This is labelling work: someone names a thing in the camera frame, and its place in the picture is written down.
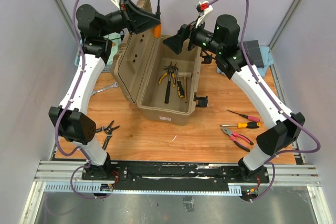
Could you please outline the orange handled black screwdriver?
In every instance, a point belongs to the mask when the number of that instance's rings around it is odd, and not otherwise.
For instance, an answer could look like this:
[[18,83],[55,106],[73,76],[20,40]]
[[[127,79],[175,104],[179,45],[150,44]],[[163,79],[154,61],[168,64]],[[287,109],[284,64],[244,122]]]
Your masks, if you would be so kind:
[[153,28],[153,36],[154,38],[159,38],[161,36],[161,10],[160,10],[160,0],[157,0],[157,8],[156,8],[156,17],[159,20],[159,24]]

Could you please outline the small claw hammer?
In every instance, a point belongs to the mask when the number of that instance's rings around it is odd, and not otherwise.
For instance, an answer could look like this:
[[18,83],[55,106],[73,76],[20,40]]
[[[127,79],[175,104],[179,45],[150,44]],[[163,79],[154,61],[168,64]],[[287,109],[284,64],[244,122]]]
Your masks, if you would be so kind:
[[175,76],[176,64],[172,65],[172,63],[170,63],[170,65],[165,66],[164,69],[167,70],[166,75],[168,76],[164,103],[168,104],[170,98],[171,85],[173,85],[173,87],[175,87],[176,85],[176,76]]

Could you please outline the wooden handle tool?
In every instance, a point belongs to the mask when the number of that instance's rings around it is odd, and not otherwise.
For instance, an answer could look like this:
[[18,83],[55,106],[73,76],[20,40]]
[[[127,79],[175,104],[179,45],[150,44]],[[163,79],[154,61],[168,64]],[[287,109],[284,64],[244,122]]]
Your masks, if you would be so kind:
[[187,80],[188,78],[191,78],[192,77],[192,73],[191,72],[180,72],[179,74],[179,77],[180,78],[183,78],[183,88],[184,88],[184,100],[185,100],[185,103],[187,103]]

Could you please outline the yellow black handled pliers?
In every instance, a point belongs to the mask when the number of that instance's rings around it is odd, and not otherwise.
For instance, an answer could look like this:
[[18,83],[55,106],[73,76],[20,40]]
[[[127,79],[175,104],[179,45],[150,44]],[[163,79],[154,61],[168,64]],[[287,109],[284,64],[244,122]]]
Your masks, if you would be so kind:
[[175,67],[176,65],[172,65],[172,62],[170,63],[170,65],[164,66],[164,70],[166,70],[166,72],[163,75],[161,75],[161,77],[158,80],[158,84],[161,84],[165,77],[169,78],[172,77],[173,87],[175,88],[176,86]]

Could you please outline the tan plastic tool box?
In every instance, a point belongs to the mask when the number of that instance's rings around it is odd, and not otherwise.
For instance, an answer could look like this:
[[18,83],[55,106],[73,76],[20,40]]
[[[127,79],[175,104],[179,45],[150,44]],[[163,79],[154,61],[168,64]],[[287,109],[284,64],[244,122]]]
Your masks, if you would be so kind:
[[[185,125],[197,107],[208,105],[207,97],[198,96],[201,71],[201,49],[187,50],[189,41],[183,44],[182,52],[177,55],[163,44],[167,35],[154,38],[153,30],[140,34],[126,34],[113,58],[111,74],[130,103],[144,113],[146,119],[176,125]],[[164,66],[175,65],[180,72],[191,72],[187,80],[187,103],[177,94],[177,86],[171,85],[169,103],[165,104],[168,78],[161,84],[158,80],[166,70]]]

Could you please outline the silver open-end wrench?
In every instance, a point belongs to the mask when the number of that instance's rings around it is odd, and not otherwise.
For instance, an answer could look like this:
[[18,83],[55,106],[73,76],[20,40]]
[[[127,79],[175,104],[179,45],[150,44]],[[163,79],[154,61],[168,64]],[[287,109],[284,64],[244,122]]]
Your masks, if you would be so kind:
[[111,89],[111,88],[117,88],[119,85],[115,82],[113,83],[112,85],[109,85],[107,87],[104,87],[104,88],[101,88],[101,89],[98,89],[98,90],[94,90],[92,93],[91,93],[91,96],[97,94],[97,93],[100,93],[102,91],[106,91],[108,89]]

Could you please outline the red black thin screwdriver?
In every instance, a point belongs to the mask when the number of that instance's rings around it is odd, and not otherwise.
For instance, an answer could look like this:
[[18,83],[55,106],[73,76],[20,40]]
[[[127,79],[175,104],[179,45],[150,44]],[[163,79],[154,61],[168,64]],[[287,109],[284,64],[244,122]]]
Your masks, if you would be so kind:
[[237,114],[251,122],[260,122],[260,119],[255,117],[255,116],[251,116],[251,115],[246,115],[246,114],[241,114],[241,113],[238,113],[238,112],[234,112],[234,111],[231,111],[231,110],[227,110],[228,112],[230,113],[234,113],[234,114]]

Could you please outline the black yellow handled screwdriver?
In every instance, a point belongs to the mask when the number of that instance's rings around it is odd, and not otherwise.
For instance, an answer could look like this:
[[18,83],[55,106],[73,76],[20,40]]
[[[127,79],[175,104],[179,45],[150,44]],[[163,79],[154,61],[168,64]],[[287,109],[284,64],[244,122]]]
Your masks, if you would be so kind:
[[184,98],[185,97],[185,92],[184,92],[181,80],[179,78],[179,69],[176,66],[176,64],[174,65],[174,75],[175,75],[175,82],[176,82],[176,86],[177,86],[178,96],[180,98]]

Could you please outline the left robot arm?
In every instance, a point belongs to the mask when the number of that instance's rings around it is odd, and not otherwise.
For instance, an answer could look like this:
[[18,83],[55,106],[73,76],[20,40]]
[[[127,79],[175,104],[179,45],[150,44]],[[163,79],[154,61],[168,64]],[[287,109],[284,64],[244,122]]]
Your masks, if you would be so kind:
[[107,35],[127,29],[140,34],[160,25],[160,11],[155,13],[138,7],[131,0],[121,0],[119,9],[103,15],[89,4],[75,9],[78,29],[80,62],[67,94],[57,107],[49,109],[55,127],[55,143],[59,139],[75,145],[87,163],[83,168],[90,177],[107,180],[113,175],[110,155],[96,138],[96,124],[87,116],[89,100],[96,81],[111,53],[112,41]]

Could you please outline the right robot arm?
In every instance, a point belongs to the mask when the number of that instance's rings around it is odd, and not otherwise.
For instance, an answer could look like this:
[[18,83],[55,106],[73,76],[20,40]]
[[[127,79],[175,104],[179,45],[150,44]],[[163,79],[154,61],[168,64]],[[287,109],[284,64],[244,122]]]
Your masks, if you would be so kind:
[[260,114],[267,131],[257,136],[256,146],[238,162],[238,177],[250,182],[265,161],[291,145],[298,137],[305,122],[302,113],[296,114],[282,105],[266,82],[258,76],[255,65],[244,56],[243,47],[238,44],[240,26],[232,15],[220,15],[213,32],[196,26],[195,22],[184,24],[177,34],[163,41],[179,55],[183,49],[200,47],[216,55],[217,67],[237,84],[247,95]]

